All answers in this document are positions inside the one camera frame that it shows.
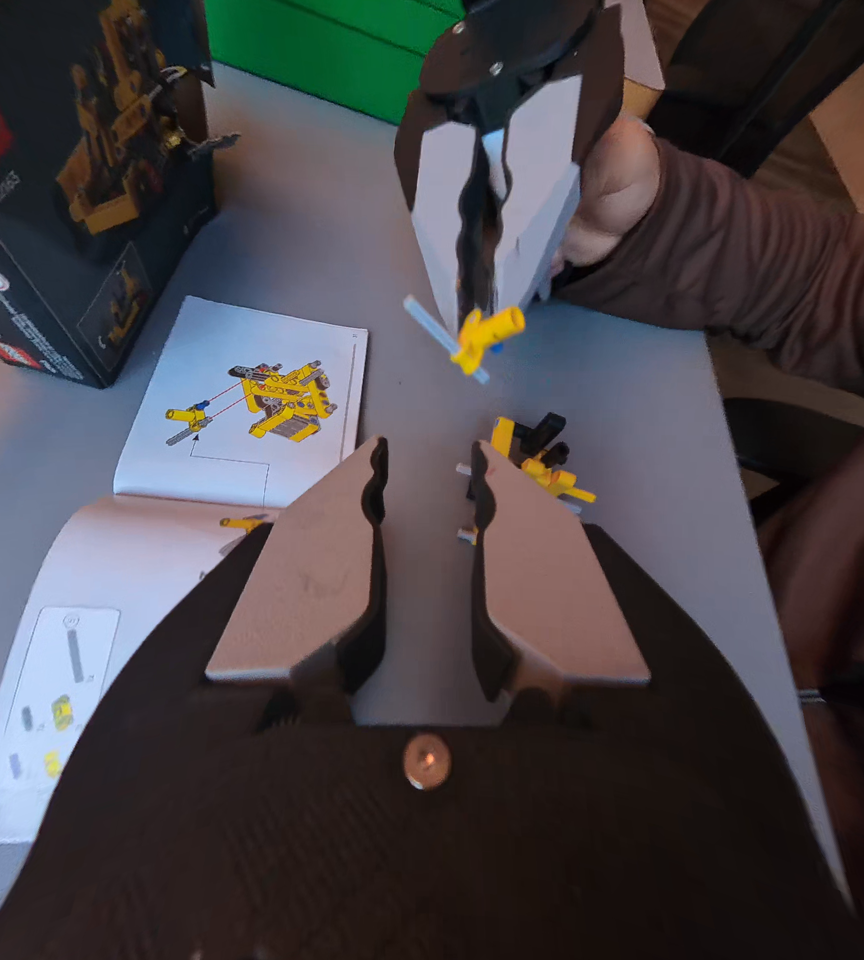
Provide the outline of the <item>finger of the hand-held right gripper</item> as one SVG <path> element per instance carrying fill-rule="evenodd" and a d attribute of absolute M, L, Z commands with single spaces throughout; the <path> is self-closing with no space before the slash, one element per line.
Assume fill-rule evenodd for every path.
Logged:
<path fill-rule="evenodd" d="M 471 124 L 444 122 L 412 140 L 414 233 L 442 323 L 461 325 L 488 298 L 481 136 Z"/>
<path fill-rule="evenodd" d="M 550 81 L 510 116 L 490 309 L 526 309 L 548 295 L 551 262 L 580 196 L 572 152 L 581 92 L 581 76 Z"/>

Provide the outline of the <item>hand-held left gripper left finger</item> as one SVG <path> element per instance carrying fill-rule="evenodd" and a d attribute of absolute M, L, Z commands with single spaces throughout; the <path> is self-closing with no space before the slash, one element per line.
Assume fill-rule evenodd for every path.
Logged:
<path fill-rule="evenodd" d="M 219 683 L 296 682 L 322 668 L 356 693 L 386 650 L 382 536 L 389 447 L 372 437 L 271 524 L 206 667 Z"/>

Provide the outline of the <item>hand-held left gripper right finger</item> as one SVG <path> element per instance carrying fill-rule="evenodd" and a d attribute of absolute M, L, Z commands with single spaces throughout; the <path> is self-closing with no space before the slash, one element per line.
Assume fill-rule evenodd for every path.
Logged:
<path fill-rule="evenodd" d="M 486 700 L 643 687 L 651 671 L 579 518 L 491 443 L 471 453 L 472 659 Z"/>

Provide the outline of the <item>yellow and black lego model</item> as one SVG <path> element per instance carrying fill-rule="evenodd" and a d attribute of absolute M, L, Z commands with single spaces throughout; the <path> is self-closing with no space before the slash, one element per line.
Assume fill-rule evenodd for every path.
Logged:
<path fill-rule="evenodd" d="M 554 412 L 547 413 L 534 426 L 499 415 L 490 443 L 522 474 L 530 476 L 550 496 L 579 515 L 582 503 L 594 503 L 597 496 L 579 487 L 577 476 L 565 469 L 570 447 L 558 439 L 565 426 L 565 417 Z"/>

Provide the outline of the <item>small yellow lego connector assembly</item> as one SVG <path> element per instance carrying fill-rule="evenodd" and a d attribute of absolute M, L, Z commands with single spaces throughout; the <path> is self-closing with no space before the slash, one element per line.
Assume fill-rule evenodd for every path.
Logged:
<path fill-rule="evenodd" d="M 484 316 L 481 310 L 474 309 L 466 317 L 458 335 L 452 336 L 414 296 L 405 297 L 403 307 L 448 353 L 450 362 L 480 385 L 489 382 L 489 374 L 483 367 L 486 354 L 523 333 L 526 328 L 525 315 L 517 306 L 510 306 L 489 317 Z"/>

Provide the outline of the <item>person's right forearm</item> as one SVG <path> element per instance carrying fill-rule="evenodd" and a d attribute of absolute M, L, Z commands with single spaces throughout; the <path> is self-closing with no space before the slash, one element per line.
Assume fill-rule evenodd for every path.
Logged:
<path fill-rule="evenodd" d="M 655 199 L 565 301 L 668 330 L 728 334 L 786 374 L 864 398 L 864 215 L 776 192 L 656 142 Z"/>

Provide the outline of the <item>open lego instruction booklet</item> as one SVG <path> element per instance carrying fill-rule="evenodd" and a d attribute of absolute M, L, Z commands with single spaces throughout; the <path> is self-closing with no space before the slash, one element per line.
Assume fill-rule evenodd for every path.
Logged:
<path fill-rule="evenodd" d="M 158 623 L 356 446 L 368 333 L 189 296 L 113 478 L 43 561 L 0 685 L 0 846 L 34 842 Z"/>

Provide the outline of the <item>dark lego set box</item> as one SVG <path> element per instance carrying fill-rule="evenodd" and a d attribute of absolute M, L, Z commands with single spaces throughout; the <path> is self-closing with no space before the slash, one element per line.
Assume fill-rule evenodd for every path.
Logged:
<path fill-rule="evenodd" d="M 0 360 L 103 389 L 216 214 L 203 2 L 0 1 Z"/>

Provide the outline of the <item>person's right hand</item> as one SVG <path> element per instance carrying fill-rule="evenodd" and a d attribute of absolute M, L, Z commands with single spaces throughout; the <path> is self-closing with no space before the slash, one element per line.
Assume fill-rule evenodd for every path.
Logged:
<path fill-rule="evenodd" d="M 558 248 L 558 264 L 589 267 L 612 254 L 649 212 L 660 178 L 654 133 L 621 112 L 583 164 L 581 197 Z"/>

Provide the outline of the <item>green box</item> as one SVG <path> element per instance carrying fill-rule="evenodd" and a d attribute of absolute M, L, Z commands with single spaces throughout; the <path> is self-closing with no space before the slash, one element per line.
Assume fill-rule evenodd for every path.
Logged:
<path fill-rule="evenodd" d="M 213 58 L 398 125 L 461 1 L 205 1 Z"/>

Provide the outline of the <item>black chair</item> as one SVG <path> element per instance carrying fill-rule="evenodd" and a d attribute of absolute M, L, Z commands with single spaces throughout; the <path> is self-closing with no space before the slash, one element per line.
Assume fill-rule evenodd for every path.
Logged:
<path fill-rule="evenodd" d="M 759 529 L 854 449 L 864 426 L 782 401 L 724 400 L 726 425 L 738 467 L 773 482 L 750 498 Z"/>

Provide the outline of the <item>person's leg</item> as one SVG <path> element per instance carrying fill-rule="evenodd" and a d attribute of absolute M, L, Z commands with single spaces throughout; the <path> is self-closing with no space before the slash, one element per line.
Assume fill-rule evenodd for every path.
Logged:
<path fill-rule="evenodd" d="M 759 542 L 808 737 L 864 926 L 864 434 L 763 525 Z"/>

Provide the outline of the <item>dark furniture frame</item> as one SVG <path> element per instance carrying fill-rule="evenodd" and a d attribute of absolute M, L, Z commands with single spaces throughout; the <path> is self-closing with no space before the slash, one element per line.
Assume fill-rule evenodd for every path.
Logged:
<path fill-rule="evenodd" d="M 679 150 L 749 179 L 864 65 L 864 1 L 707 2 L 649 114 Z"/>

